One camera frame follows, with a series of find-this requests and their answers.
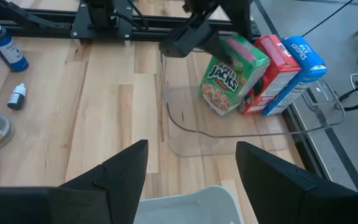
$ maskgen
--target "apple jacks cereal box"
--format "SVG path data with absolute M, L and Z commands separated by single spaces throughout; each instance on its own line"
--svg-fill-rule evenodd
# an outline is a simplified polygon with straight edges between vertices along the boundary
M 245 95 L 265 73 L 270 60 L 240 35 L 221 39 L 233 65 L 212 57 L 200 93 L 220 116 L 236 109 Z

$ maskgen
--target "white container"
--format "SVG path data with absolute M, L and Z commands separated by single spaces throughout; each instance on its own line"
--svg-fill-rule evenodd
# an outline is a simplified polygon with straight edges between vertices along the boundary
M 188 195 L 141 200 L 134 224 L 243 224 L 239 207 L 221 186 Z

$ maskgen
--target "clear plastic bin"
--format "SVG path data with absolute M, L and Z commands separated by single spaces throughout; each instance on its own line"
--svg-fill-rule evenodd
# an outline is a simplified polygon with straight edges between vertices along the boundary
M 313 98 L 306 91 L 302 96 L 310 112 L 303 116 L 311 119 L 302 121 L 301 128 L 289 131 L 281 114 L 241 115 L 232 111 L 220 117 L 199 94 L 210 59 L 211 56 L 203 52 L 192 52 L 186 58 L 161 55 L 159 77 L 169 117 L 168 144 L 179 156 L 233 154 L 238 141 L 264 148 L 263 136 L 271 136 L 273 144 L 280 144 L 283 135 L 324 130 L 340 124 L 345 117 L 335 92 L 324 80 L 310 88 Z

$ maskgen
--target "wooden countertop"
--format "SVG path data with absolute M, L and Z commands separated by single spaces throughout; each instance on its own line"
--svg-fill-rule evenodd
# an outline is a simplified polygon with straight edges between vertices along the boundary
M 16 3 L 41 9 L 78 7 L 74 0 Z M 138 2 L 143 14 L 151 15 L 185 16 L 182 5 L 180 1 Z M 214 18 L 225 15 L 217 12 Z M 13 138 L 0 149 L 0 186 L 60 185 L 133 142 L 148 139 L 142 198 L 187 194 L 218 184 L 235 196 L 246 223 L 257 223 L 233 155 L 180 157 L 173 153 L 170 136 L 176 129 L 163 103 L 156 43 L 133 42 L 125 47 L 38 38 L 20 38 L 17 43 L 30 67 L 9 73 L 0 61 L 0 111 L 15 128 Z M 26 104 L 12 111 L 6 103 L 20 83 L 27 87 Z M 293 143 L 285 136 L 253 141 L 300 165 Z

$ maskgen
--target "black mount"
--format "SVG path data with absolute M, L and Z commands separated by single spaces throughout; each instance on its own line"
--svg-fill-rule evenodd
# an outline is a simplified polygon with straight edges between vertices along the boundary
M 182 27 L 188 22 L 188 18 L 184 17 L 144 16 L 150 28 L 137 30 L 124 19 L 111 16 L 118 12 L 144 27 L 141 17 L 132 15 L 132 10 L 127 0 L 82 0 L 76 12 L 24 9 L 0 0 L 0 24 L 16 37 L 161 42 L 173 28 Z M 207 23 L 211 29 L 218 30 L 221 37 L 235 32 L 229 21 L 209 20 Z M 260 36 L 253 21 L 251 33 L 253 39 Z

